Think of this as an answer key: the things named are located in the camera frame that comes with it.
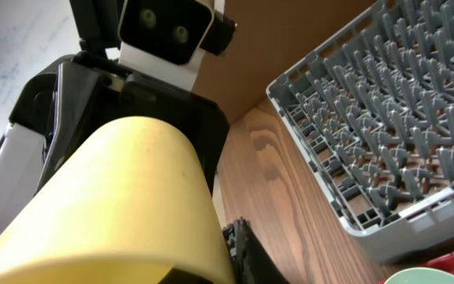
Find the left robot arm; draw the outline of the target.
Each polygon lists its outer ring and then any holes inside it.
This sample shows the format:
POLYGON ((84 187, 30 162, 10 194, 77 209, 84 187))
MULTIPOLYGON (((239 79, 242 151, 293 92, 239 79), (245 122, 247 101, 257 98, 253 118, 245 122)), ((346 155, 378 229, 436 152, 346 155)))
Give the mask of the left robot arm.
POLYGON ((222 1, 0 1, 0 234, 98 128, 157 118, 214 183, 229 123, 192 90, 236 23, 222 1))

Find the yellow plastic cup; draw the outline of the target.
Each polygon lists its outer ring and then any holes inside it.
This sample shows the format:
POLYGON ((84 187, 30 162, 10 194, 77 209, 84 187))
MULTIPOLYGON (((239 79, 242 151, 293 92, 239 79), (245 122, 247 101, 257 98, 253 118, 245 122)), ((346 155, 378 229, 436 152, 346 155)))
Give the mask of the yellow plastic cup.
POLYGON ((176 127, 97 129, 0 235, 0 283, 231 283, 198 156, 176 127))

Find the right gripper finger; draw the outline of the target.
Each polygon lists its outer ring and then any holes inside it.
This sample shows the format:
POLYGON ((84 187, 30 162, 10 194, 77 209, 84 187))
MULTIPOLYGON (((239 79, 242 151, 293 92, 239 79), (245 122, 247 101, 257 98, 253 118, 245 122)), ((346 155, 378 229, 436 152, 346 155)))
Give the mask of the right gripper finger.
POLYGON ((239 218, 222 229, 236 283, 289 284, 252 230, 248 220, 239 218))

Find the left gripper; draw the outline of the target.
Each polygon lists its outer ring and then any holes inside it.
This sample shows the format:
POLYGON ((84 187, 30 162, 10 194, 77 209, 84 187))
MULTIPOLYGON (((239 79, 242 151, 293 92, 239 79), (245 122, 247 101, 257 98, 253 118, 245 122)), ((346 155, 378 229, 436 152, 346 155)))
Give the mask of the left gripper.
POLYGON ((192 143, 210 188, 229 132, 215 102, 91 52, 58 58, 24 86, 9 119, 45 142, 41 189, 98 128, 125 117, 167 122, 192 143))

